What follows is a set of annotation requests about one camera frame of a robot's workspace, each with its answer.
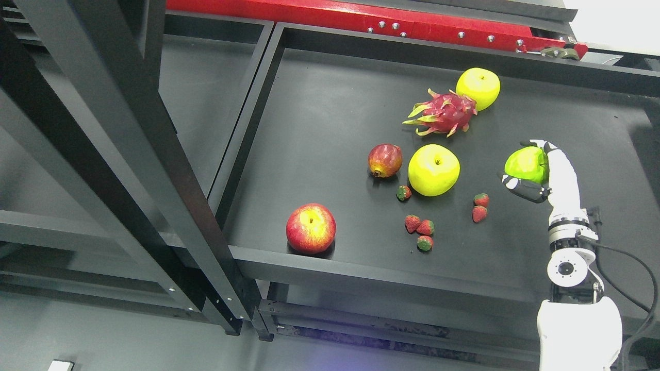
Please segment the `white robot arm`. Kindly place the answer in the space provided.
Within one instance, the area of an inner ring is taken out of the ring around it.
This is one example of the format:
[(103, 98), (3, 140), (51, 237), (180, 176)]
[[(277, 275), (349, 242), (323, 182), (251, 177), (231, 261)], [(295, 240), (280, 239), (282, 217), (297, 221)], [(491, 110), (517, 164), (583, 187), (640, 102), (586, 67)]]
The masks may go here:
[(540, 370), (610, 370), (621, 350), (622, 321), (592, 269), (598, 240), (586, 216), (549, 219), (551, 296), (537, 315)]

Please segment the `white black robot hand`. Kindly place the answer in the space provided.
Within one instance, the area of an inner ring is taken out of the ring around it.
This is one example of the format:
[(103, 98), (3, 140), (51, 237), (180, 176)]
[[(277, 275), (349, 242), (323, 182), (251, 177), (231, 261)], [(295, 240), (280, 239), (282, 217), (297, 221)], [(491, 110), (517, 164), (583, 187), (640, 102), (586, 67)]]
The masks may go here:
[(510, 193), (535, 204), (547, 201), (552, 207), (549, 228), (560, 223), (587, 225), (588, 216), (581, 207), (580, 191), (575, 169), (566, 153), (558, 146), (542, 139), (522, 141), (524, 147), (540, 148), (548, 160), (548, 181), (545, 184), (517, 178), (500, 172), (501, 183)]

